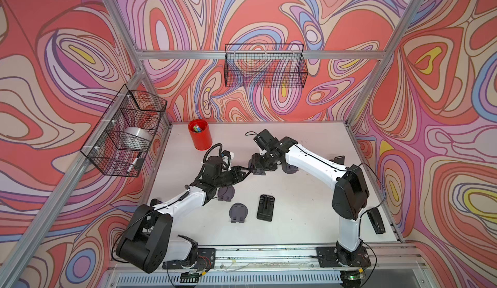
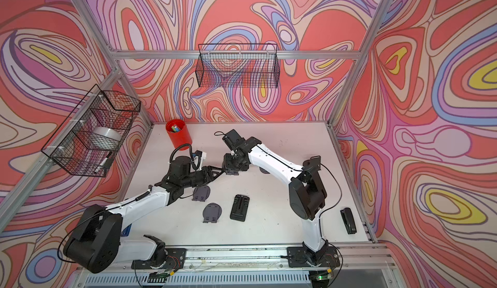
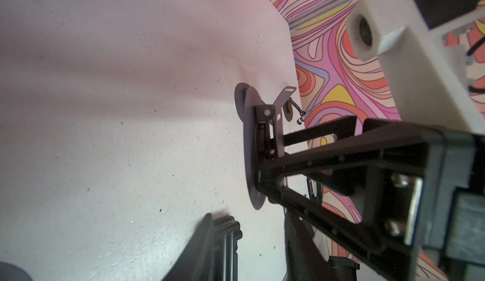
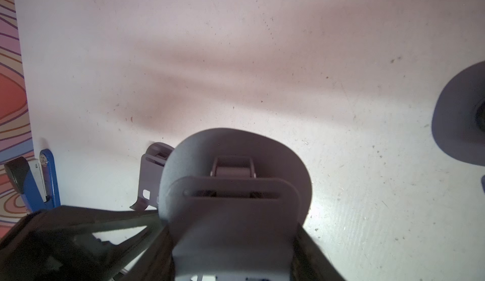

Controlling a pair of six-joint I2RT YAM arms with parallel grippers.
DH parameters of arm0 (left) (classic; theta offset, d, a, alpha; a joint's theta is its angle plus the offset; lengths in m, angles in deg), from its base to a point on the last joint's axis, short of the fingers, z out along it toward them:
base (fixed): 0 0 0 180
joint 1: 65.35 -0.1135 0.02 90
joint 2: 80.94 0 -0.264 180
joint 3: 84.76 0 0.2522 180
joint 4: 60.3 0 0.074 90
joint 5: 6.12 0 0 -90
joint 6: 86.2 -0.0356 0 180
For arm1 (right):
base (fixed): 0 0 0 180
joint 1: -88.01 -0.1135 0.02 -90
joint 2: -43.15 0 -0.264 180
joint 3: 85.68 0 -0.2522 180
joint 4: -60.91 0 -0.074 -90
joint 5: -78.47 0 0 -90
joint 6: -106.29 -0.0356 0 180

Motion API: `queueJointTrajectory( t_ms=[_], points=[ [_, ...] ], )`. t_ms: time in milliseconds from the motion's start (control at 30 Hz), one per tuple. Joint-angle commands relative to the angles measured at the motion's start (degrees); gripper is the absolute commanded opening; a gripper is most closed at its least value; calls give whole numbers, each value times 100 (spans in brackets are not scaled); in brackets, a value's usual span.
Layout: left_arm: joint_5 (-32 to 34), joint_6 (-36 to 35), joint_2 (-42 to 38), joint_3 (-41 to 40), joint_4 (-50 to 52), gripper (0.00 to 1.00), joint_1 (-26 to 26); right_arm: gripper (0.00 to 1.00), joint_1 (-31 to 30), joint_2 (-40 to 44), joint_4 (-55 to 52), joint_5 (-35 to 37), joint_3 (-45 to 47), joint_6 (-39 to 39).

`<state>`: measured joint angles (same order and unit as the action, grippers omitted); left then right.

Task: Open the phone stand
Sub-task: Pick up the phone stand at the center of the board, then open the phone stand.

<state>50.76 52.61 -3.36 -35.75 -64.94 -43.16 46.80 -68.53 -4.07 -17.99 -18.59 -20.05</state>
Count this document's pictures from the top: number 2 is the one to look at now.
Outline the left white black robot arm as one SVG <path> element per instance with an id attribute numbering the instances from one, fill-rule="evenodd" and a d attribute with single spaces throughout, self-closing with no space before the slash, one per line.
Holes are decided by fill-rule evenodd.
<path id="1" fill-rule="evenodd" d="M 88 207 L 67 235 L 63 255 L 93 274 L 119 262 L 163 268 L 170 259 L 164 241 L 149 234 L 123 240 L 122 232 L 139 219 L 176 202 L 185 189 L 206 186 L 220 177 L 224 170 L 205 166 L 205 157 L 202 151 L 192 149 L 186 156 L 172 153 L 166 175 L 144 193 L 112 205 Z"/>

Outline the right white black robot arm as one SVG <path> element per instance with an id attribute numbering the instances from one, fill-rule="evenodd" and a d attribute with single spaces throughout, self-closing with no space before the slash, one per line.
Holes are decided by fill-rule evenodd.
<path id="1" fill-rule="evenodd" d="M 238 175 L 254 165 L 286 185 L 289 205 L 302 220 L 304 231 L 304 257 L 300 263 L 318 266 L 329 249 L 320 224 L 320 215 L 324 211 L 327 198 L 320 176 L 321 156 L 311 157 L 299 165 L 273 152 L 253 136 L 244 139 L 234 129 L 227 133 L 216 131 L 214 135 L 221 136 L 230 149 L 230 153 L 223 157 L 223 170 L 227 175 Z"/>

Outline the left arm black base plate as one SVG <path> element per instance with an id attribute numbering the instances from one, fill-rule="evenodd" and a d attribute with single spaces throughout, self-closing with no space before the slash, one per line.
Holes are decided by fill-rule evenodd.
<path id="1" fill-rule="evenodd" d="M 178 271 L 185 265 L 186 252 L 186 248 L 165 248 L 154 253 L 148 260 L 133 260 L 131 268 L 134 270 Z"/>

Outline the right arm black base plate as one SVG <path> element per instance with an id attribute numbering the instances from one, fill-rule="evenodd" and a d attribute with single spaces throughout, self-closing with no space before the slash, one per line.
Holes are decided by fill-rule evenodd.
<path id="1" fill-rule="evenodd" d="M 334 269 L 341 266 L 340 254 L 335 247 L 324 245 L 317 252 L 305 245 L 288 247 L 286 259 L 290 268 L 328 267 Z"/>

